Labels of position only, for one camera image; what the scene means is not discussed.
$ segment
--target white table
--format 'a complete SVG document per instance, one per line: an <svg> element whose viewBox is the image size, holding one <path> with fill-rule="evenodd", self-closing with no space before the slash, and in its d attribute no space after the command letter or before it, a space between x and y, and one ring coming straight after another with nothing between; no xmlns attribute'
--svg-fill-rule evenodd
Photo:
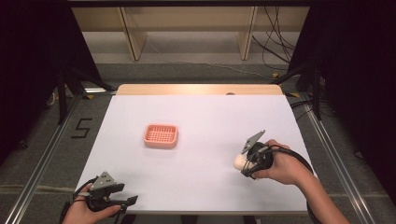
<svg viewBox="0 0 396 224"><path fill-rule="evenodd" d="M150 123L171 123L177 146L144 145ZM306 213L304 195L294 186L253 180L233 168L246 140L266 130L310 162L284 95L116 95L78 185L108 171L124 183L111 195L139 195L131 214L264 215Z"/></svg>

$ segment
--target aluminum rail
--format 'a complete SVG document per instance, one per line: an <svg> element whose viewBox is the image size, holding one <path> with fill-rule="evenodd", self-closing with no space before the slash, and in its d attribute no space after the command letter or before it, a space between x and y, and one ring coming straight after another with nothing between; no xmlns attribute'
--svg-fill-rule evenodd
<svg viewBox="0 0 396 224"><path fill-rule="evenodd" d="M309 97L306 93L301 93L303 100L309 100ZM361 196L361 193L358 187L353 182L352 177L350 176L347 168L345 167L341 157L339 156L334 144L332 143L332 139L327 134L326 129L323 126L323 123L320 120L317 120L314 113L312 113L309 105L305 105L305 110L308 113L308 117L310 118L312 124L314 125L315 131L318 134L318 137L326 150L327 155L332 163L332 166L335 172L340 179L344 190L346 191L346 195L348 196L350 202L352 203L355 212L361 221L361 223L366 224L374 224L376 223L374 216L370 212L370 209L367 205L367 202Z"/></svg>

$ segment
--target black panel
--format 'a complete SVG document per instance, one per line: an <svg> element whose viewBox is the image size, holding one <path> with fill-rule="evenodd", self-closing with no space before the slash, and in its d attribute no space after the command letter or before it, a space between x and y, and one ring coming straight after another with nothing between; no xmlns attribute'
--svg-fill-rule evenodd
<svg viewBox="0 0 396 224"><path fill-rule="evenodd" d="M385 1L351 6L323 73L334 109L396 204L395 11Z"/></svg>

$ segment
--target wrist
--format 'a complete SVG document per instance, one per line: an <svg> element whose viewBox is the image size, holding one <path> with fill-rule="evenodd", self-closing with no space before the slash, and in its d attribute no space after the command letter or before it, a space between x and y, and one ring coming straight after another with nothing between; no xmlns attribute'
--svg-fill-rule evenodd
<svg viewBox="0 0 396 224"><path fill-rule="evenodd" d="M299 188L300 191L305 192L307 189L315 186L317 183L318 179L307 169L304 169L299 173L295 186Z"/></svg>

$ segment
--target wire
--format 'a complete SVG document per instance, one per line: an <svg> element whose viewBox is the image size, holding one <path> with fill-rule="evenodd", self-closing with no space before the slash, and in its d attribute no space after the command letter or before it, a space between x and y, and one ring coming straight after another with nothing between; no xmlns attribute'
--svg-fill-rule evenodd
<svg viewBox="0 0 396 224"><path fill-rule="evenodd" d="M289 63L288 60L282 58L281 56L279 56L279 55L278 55L277 53L275 53L274 51L272 51L272 50L268 49L267 47L265 47L262 43L260 43L260 42L256 39L256 37L254 37L254 35L253 35L252 37L253 37L253 39L254 39L263 49L265 49L265 50L267 50L267 51L270 51L272 54L274 54L278 59L282 60L283 62Z"/></svg>
<svg viewBox="0 0 396 224"><path fill-rule="evenodd" d="M168 62L168 63L190 63L190 62L183 62L183 61L170 61L170 60L166 59L165 56L163 56L163 53L160 52L157 48L155 48L150 42L147 41L147 43L148 43L155 51L157 51L157 52L163 57L163 59L164 59L166 62ZM269 80L276 80L276 78L266 77L265 75L262 75L262 74L260 74L260 73L254 73L254 72L243 71L243 70L240 70L240 69L231 67L231 66L225 66L225 65L215 64L215 63L204 63L204 64L209 65L209 66L213 66L213 67L227 68L227 69L231 69L231 70L234 70L234 71L236 71L236 72L240 72L240 73L244 73L244 74L256 75L256 76L263 77L263 78L269 79Z"/></svg>
<svg viewBox="0 0 396 224"><path fill-rule="evenodd" d="M270 15L269 15L269 13L268 13L267 7L264 7L264 10L265 10L265 13L267 14L268 20L270 21L271 26L272 26L272 30L271 30L271 33L270 33L270 34L268 34L268 32L265 32L265 33L268 35L268 38L267 38L267 41L265 42L265 45L264 45L264 46L267 45L267 43L268 43L268 41L269 41L270 39L273 40L276 44L278 44L278 45L280 45L280 46L282 47L282 49L283 49L283 51L284 51L284 53L285 53L285 55L286 55L287 61L288 61L288 63L289 63L289 62L290 62L290 59L291 59L291 55L290 55L288 49L294 49L295 47L294 47L290 42L288 42L288 41L282 36L282 34L281 34L281 32L280 32L280 24L279 24L279 17L278 17L278 15L279 15L279 7L276 7L276 19L275 19L275 21L273 21L273 20L271 19ZM280 43L276 42L276 41L272 38L272 33L276 33L276 35L277 35L277 37L278 37Z"/></svg>
<svg viewBox="0 0 396 224"><path fill-rule="evenodd" d="M312 100L299 101L299 102L290 104L290 107L291 107L291 109L294 109L295 107L297 107L299 105L305 105L307 103L312 103Z"/></svg>
<svg viewBox="0 0 396 224"><path fill-rule="evenodd" d="M298 118L296 119L296 121L299 120L300 118L302 118L304 115L308 114L308 112L310 112L310 111L312 111L312 110L313 110L313 109L309 109L309 110L305 111L300 117L298 117Z"/></svg>

